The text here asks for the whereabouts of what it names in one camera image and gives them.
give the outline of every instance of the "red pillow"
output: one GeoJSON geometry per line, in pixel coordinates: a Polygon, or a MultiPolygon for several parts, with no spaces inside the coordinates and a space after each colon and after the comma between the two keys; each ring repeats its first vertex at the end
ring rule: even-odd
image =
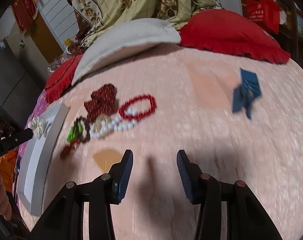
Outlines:
{"type": "Polygon", "coordinates": [[[290,54],[260,26],[227,10],[203,10],[180,30],[183,47],[285,64],[290,54]]]}
{"type": "Polygon", "coordinates": [[[45,91],[48,104],[60,98],[61,94],[72,82],[76,68],[83,54],[78,54],[59,66],[48,78],[45,91]]]}

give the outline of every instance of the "clear plastic bag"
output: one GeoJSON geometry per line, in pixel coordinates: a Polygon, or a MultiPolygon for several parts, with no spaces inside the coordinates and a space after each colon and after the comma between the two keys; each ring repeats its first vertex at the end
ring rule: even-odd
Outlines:
{"type": "Polygon", "coordinates": [[[63,63],[69,60],[72,57],[72,54],[68,51],[68,47],[59,57],[55,58],[52,63],[50,63],[48,67],[49,76],[63,63]]]}

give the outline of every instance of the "white tray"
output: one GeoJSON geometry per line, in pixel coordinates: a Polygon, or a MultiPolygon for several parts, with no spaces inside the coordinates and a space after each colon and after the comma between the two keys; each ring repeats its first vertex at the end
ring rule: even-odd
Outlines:
{"type": "Polygon", "coordinates": [[[31,215],[41,216],[45,179],[49,161],[58,134],[64,123],[69,108],[57,104],[44,112],[41,117],[52,123],[47,136],[31,139],[21,160],[18,176],[17,194],[31,215]]]}

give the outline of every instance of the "metal screw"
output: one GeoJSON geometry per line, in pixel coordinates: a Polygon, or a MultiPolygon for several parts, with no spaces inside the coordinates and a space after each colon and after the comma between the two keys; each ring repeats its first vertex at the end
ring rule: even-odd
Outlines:
{"type": "Polygon", "coordinates": [[[242,180],[238,180],[236,182],[236,184],[237,184],[238,187],[245,187],[246,186],[246,183],[244,181],[242,181],[242,180]]]}
{"type": "Polygon", "coordinates": [[[102,180],[108,180],[108,179],[110,179],[110,175],[109,175],[108,173],[105,173],[105,174],[103,174],[103,175],[101,176],[101,179],[102,179],[102,180]]]}
{"type": "Polygon", "coordinates": [[[203,180],[207,180],[207,179],[210,179],[210,175],[207,174],[207,173],[202,173],[202,174],[201,174],[201,178],[202,178],[203,180]]]}
{"type": "Polygon", "coordinates": [[[66,184],[66,188],[73,188],[75,186],[75,183],[70,181],[66,184]]]}

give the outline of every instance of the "white pillow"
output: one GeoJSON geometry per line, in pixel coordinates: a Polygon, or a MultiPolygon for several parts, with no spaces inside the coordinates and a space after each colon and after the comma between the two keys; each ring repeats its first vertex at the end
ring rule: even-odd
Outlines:
{"type": "Polygon", "coordinates": [[[171,23],[143,18],[110,28],[84,53],[75,71],[72,85],[81,77],[118,60],[133,56],[160,43],[180,43],[171,23]]]}

